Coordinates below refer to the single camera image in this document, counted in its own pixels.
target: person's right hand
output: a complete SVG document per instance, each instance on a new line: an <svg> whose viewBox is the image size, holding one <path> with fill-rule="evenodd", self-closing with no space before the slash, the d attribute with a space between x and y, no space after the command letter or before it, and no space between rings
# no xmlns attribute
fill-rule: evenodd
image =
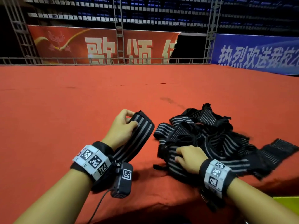
<svg viewBox="0 0 299 224"><path fill-rule="evenodd" d="M182 155L183 158L176 156L175 161L192 174L199 174L201 164L208 159L200 147L192 145L179 147L176 149L176 153Z"/></svg>

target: red stage surface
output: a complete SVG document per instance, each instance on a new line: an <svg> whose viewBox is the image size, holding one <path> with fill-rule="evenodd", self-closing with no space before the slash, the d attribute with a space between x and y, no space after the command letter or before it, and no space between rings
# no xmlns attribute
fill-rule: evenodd
<svg viewBox="0 0 299 224"><path fill-rule="evenodd" d="M299 145L299 78L289 76L218 65L11 66L0 67L0 93L3 224L58 181L86 144L101 140L123 108L144 111L157 126L208 102L258 148L276 138ZM151 136L131 161L138 180L130 196L106 196L94 222L128 212L132 223L174 211L193 223L215 217L196 189L152 168L164 162L158 144ZM299 195L298 161L296 153L261 182L242 179L272 195ZM78 224L88 221L101 196L90 194ZM219 223L234 215L219 214Z"/></svg>

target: metal railing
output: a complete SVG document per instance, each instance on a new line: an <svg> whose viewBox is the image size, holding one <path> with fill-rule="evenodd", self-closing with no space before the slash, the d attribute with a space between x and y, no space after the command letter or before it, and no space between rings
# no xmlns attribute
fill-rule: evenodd
<svg viewBox="0 0 299 224"><path fill-rule="evenodd" d="M57 65L173 65L173 64L208 64L205 58L137 58L142 64L133 63L131 58L88 58L88 57L0 57L0 65L33 65L33 66L57 66Z"/></svg>

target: yellow object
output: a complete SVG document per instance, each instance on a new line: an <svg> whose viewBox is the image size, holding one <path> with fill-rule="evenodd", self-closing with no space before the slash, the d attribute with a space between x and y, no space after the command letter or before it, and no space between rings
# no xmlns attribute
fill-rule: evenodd
<svg viewBox="0 0 299 224"><path fill-rule="evenodd" d="M273 199L299 215L299 196L273 197Z"/></svg>

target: person's left hand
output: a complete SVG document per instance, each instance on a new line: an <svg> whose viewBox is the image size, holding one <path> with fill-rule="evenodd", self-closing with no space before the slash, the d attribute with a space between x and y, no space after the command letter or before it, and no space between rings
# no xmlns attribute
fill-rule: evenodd
<svg viewBox="0 0 299 224"><path fill-rule="evenodd" d="M131 118L127 118L127 116L132 117L133 115L134 112L123 109L118 116L115 117L110 130L102 140L102 142L109 145L113 151L124 145L130 139L133 129L138 126L136 121L128 123Z"/></svg>

